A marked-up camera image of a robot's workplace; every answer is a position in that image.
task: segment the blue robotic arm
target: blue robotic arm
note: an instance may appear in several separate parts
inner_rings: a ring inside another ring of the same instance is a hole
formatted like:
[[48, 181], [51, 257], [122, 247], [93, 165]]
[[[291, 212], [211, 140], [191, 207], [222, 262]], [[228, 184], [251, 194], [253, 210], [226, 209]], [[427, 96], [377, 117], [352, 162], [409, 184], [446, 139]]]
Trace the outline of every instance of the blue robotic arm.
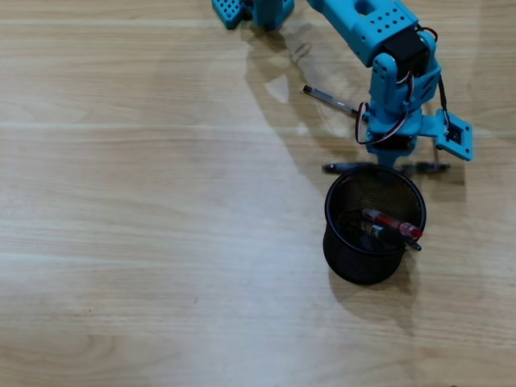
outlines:
[[[257, 25], [274, 29], [293, 9], [293, 0], [212, 2], [228, 28], [247, 12]], [[393, 167], [399, 156], [408, 156], [415, 149], [420, 135], [433, 138], [438, 149], [472, 159], [472, 126], [447, 111], [441, 67], [435, 59], [437, 36], [421, 28], [418, 18], [401, 1], [308, 3], [328, 19], [360, 61], [372, 67], [371, 100], [360, 106], [356, 131], [360, 132], [362, 119], [368, 121], [365, 141], [359, 136], [357, 141], [366, 144], [380, 164]], [[435, 96], [438, 87], [443, 109], [434, 116], [423, 115], [421, 106]]]

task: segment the red wire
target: red wire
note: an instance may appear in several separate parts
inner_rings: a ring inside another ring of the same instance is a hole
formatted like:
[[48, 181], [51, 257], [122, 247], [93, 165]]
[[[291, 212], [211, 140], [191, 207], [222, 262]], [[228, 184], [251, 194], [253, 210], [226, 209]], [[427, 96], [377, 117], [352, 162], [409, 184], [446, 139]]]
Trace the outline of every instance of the red wire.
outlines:
[[433, 36], [434, 36], [434, 39], [435, 39], [435, 42], [437, 43], [437, 40], [439, 39], [439, 34], [437, 33], [437, 31], [431, 27], [421, 27], [418, 29], [419, 31], [429, 31]]
[[381, 138], [374, 139], [372, 141], [360, 141], [360, 123], [361, 123], [361, 120], [362, 120], [361, 119], [362, 118], [362, 114], [358, 115], [357, 118], [360, 117], [360, 120], [357, 119], [355, 121], [355, 137], [356, 137], [356, 142], [358, 144], [360, 144], [360, 145], [371, 145], [371, 144], [378, 144], [378, 143], [381, 143], [382, 141], [385, 141], [386, 139], [388, 139], [389, 137], [394, 135], [397, 131], [399, 131], [399, 129], [405, 123], [408, 115], [409, 115], [409, 112], [406, 111], [405, 114], [403, 115], [403, 117], [400, 118], [400, 120], [396, 123], [396, 125], [394, 125], [394, 127], [390, 131], [385, 133]]

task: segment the black mesh pen holder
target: black mesh pen holder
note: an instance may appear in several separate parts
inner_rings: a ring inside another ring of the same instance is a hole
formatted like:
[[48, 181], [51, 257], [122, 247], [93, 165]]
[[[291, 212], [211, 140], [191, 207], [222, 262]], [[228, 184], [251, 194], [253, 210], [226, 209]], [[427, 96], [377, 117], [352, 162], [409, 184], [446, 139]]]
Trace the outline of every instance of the black mesh pen holder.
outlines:
[[325, 204], [324, 256], [344, 280], [371, 285], [390, 277], [406, 250], [350, 231], [346, 227], [347, 215], [364, 208], [412, 223], [421, 231], [427, 210], [414, 183], [394, 169], [380, 165], [355, 167], [333, 183]]

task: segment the red pen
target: red pen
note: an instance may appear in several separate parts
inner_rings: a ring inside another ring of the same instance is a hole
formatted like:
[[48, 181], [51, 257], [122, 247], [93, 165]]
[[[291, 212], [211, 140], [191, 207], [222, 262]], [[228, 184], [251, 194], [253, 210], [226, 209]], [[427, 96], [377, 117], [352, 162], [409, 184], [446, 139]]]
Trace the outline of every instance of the red pen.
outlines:
[[370, 208], [363, 209], [362, 215], [364, 216], [364, 218], [373, 223], [380, 224], [381, 226], [392, 227], [400, 231], [400, 234], [407, 236], [409, 238], [421, 238], [422, 232], [414, 224], [402, 222], [395, 218], [391, 218], [390, 216], [387, 216], [386, 214], [380, 211], [371, 210]]

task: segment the pen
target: pen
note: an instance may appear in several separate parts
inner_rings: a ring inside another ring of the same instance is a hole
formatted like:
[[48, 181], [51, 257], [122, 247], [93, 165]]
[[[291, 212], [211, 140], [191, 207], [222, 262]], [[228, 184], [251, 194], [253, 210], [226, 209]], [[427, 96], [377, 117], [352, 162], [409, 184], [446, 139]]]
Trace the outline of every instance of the pen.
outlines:
[[403, 236], [407, 236], [412, 239], [421, 238], [422, 232], [415, 225], [391, 218], [380, 211], [364, 208], [362, 210], [362, 216], [371, 222], [380, 224], [381, 226], [392, 227], [393, 229], [400, 231]]
[[351, 168], [362, 167], [365, 165], [372, 165], [372, 163], [326, 164], [323, 165], [322, 170], [324, 173], [336, 173], [341, 175]]
[[399, 233], [387, 227], [378, 226], [374, 223], [360, 222], [361, 230], [367, 235], [371, 235], [376, 239], [392, 244], [393, 246], [403, 246], [405, 238]]
[[305, 94], [310, 95], [311, 97], [317, 98], [319, 101], [323, 101], [327, 103], [328, 105], [332, 105], [333, 107], [336, 107], [339, 110], [342, 110], [348, 114], [351, 115], [357, 115], [358, 110], [353, 108], [352, 106], [349, 106], [348, 104], [340, 101], [339, 99], [332, 97], [330, 94], [326, 94], [321, 90], [317, 90], [313, 87], [310, 87], [308, 85], [305, 85], [303, 88], [303, 91]]
[[411, 248], [413, 248], [414, 250], [416, 250], [418, 252], [420, 252], [422, 250], [422, 247], [419, 246], [419, 244], [415, 240], [407, 238], [407, 239], [405, 239], [405, 243], [407, 244], [407, 246], [410, 246]]
[[440, 163], [427, 163], [427, 162], [419, 162], [414, 165], [412, 164], [404, 164], [402, 165], [402, 170], [407, 170], [410, 168], [414, 168], [416, 172], [419, 173], [436, 173], [443, 172], [447, 169], [451, 168], [450, 164], [440, 164]]

